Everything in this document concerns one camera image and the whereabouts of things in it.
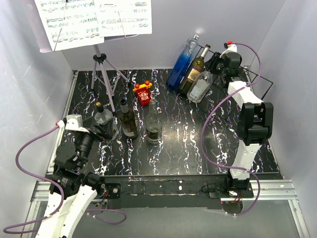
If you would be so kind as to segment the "small clear black-cap bottle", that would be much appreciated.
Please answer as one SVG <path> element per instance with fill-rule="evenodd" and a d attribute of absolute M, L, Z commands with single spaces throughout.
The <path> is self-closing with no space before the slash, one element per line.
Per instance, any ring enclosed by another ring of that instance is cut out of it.
<path fill-rule="evenodd" d="M 112 126 L 112 131 L 113 131 L 113 137 L 112 139 L 109 139 L 109 140 L 114 140 L 118 135 L 118 128 L 115 123 L 115 119 L 112 112 L 109 111 L 108 109 L 105 109 L 103 104 L 100 101 L 97 101 L 94 104 L 94 106 L 95 106 L 95 109 L 97 110 L 94 117 L 96 123 L 105 124 L 109 122 L 110 125 Z"/>

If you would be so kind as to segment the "green wine bottle silver neck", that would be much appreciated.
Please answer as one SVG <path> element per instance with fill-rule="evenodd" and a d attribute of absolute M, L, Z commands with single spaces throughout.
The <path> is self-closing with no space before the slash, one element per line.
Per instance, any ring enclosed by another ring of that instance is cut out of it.
<path fill-rule="evenodd" d="M 208 53 L 209 49 L 211 48 L 210 45 L 206 44 L 204 50 L 200 54 L 199 57 L 195 58 L 189 68 L 187 69 L 183 80 L 180 83 L 179 91 L 182 94 L 187 94 L 189 89 L 191 88 L 192 84 L 194 83 L 196 77 L 203 72 L 204 69 L 204 59 L 206 54 Z"/>

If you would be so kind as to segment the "dark green wine bottle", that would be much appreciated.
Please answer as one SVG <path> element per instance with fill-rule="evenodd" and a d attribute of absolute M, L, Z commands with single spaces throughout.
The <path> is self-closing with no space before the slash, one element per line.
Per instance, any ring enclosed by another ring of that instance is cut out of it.
<path fill-rule="evenodd" d="M 133 110 L 128 107 L 125 99 L 120 100 L 120 107 L 121 113 L 119 114 L 119 119 L 123 133 L 131 139 L 136 138 L 138 136 L 138 126 Z"/>

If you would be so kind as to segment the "clear bottle with blue label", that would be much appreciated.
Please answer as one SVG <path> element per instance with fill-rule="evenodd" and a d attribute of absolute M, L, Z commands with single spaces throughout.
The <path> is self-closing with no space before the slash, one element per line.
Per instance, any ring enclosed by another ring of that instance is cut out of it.
<path fill-rule="evenodd" d="M 201 72 L 193 82 L 190 90 L 187 93 L 189 101 L 194 103 L 200 103 L 206 93 L 209 91 L 213 83 L 213 76 L 210 71 Z"/>

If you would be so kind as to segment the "tall clear bottle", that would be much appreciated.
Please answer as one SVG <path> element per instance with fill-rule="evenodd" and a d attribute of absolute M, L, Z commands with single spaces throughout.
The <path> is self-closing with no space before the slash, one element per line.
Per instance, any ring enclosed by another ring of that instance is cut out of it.
<path fill-rule="evenodd" d="M 148 141 L 157 143 L 162 136 L 162 121 L 158 110 L 158 101 L 155 98 L 150 99 L 149 113 L 146 117 L 146 132 Z"/>

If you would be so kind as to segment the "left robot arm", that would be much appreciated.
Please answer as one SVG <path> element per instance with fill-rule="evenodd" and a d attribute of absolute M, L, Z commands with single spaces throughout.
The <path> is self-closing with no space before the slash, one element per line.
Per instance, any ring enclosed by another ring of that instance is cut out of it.
<path fill-rule="evenodd" d="M 88 163 L 93 143 L 112 138 L 113 119 L 97 122 L 92 117 L 82 119 L 80 115 L 70 115 L 64 122 L 65 129 L 75 133 L 75 140 L 64 142 L 56 149 L 54 183 L 50 185 L 46 219 L 37 232 L 39 238 L 72 237 L 90 202 L 108 194 L 104 178 L 81 170 Z"/>

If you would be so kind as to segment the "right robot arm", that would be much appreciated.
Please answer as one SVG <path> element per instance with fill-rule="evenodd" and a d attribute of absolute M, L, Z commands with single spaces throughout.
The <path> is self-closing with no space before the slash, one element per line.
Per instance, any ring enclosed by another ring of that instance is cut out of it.
<path fill-rule="evenodd" d="M 240 108 L 236 127 L 239 146 L 224 181 L 202 187 L 202 192 L 210 198 L 227 195 L 235 202 L 253 196 L 250 185 L 252 163 L 258 150 L 271 137 L 273 124 L 272 103 L 264 102 L 251 91 L 243 80 L 241 62 L 241 55 L 233 51 L 216 52 L 208 61 L 209 72 L 221 79 L 222 86 Z"/>

